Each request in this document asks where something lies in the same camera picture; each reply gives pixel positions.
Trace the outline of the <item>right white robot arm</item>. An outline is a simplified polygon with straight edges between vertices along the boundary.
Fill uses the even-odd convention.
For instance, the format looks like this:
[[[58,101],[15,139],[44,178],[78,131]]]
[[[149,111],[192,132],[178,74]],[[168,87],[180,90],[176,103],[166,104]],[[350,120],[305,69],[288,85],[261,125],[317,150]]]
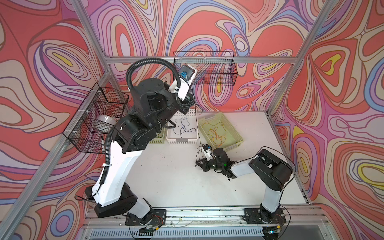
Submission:
[[[244,175],[256,174],[265,184],[265,194],[258,208],[244,209],[243,220],[247,224],[271,224],[282,218],[281,198],[286,185],[294,175],[292,167],[262,147],[253,157],[232,161],[223,148],[202,147],[203,156],[195,165],[203,172],[213,170],[224,175],[229,181]]]

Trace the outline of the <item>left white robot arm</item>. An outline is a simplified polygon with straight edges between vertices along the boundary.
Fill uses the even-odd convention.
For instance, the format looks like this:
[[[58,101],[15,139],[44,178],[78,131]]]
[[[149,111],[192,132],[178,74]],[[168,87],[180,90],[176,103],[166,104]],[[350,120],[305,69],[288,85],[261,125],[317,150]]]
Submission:
[[[151,219],[152,206],[137,197],[126,178],[135,161],[157,133],[167,125],[176,112],[186,114],[194,105],[190,87],[193,80],[180,78],[172,85],[160,79],[146,79],[134,86],[127,79],[134,105],[128,115],[111,127],[105,140],[105,163],[93,187],[86,189],[87,197],[96,202],[98,218],[129,213],[138,219]]]

